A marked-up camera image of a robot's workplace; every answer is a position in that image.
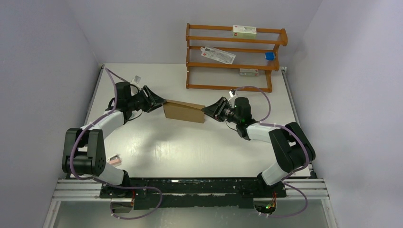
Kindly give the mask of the brown cardboard box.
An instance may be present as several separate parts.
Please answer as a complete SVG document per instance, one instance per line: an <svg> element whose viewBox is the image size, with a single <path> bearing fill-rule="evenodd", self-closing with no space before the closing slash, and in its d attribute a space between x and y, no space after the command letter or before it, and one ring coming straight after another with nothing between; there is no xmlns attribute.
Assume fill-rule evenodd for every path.
<svg viewBox="0 0 403 228"><path fill-rule="evenodd" d="M163 104L166 118L201 124L205 122L205 115L202 111L204 107L204 105L200 104L174 100L167 100L167 102Z"/></svg>

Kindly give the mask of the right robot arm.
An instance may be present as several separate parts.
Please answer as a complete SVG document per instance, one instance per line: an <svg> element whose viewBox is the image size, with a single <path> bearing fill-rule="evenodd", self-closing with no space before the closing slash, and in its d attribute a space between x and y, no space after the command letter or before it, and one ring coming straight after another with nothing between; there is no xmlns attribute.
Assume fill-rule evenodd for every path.
<svg viewBox="0 0 403 228"><path fill-rule="evenodd" d="M256 185L258 194L263 197L274 191L275 184L307 167L316 157L298 123L285 126L259 123L253 119L249 100L245 97L235 98L233 104L221 97L216 103L202 108L202 112L218 122L235 123L238 135L245 140L271 144L276 161L258 175L261 181Z"/></svg>

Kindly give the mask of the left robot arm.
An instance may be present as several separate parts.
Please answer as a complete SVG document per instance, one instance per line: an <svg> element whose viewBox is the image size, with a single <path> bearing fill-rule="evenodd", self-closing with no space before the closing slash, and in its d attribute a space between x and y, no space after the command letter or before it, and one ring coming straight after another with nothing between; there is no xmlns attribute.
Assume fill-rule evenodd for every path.
<svg viewBox="0 0 403 228"><path fill-rule="evenodd" d="M113 192L124 198L131 193L132 185L124 170L106 161L104 140L117 128L132 120L134 111L149 113L162 107L167 101L143 86L136 93L129 82L114 86L115 96L106 111L93 122L66 131L62 170L79 180L96 179L112 185Z"/></svg>

